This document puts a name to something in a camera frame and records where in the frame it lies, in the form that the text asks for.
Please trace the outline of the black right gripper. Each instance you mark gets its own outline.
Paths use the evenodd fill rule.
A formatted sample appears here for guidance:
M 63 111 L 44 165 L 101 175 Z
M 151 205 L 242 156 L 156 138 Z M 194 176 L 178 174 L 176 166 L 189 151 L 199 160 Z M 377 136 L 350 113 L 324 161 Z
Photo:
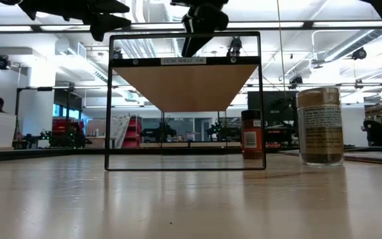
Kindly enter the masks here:
M 222 9 L 228 0 L 171 0 L 172 6 L 187 7 L 188 12 L 182 17 L 186 29 L 182 47 L 182 57 L 194 56 L 214 37 L 214 31 L 224 31 L 229 17 Z

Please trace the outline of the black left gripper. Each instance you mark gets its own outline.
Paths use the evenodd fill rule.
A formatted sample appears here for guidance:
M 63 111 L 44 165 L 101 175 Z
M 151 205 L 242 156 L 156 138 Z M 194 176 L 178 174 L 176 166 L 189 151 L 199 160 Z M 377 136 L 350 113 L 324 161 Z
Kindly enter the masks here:
M 93 16 L 90 2 L 85 0 L 23 0 L 18 6 L 31 20 L 37 18 L 37 13 L 61 16 L 65 21 L 79 19 L 84 24 L 90 24 L 90 32 L 94 40 L 102 42 L 105 33 L 129 27 L 131 21 L 115 15 L 102 14 Z M 118 0 L 97 0 L 94 8 L 99 13 L 128 13 L 130 8 Z

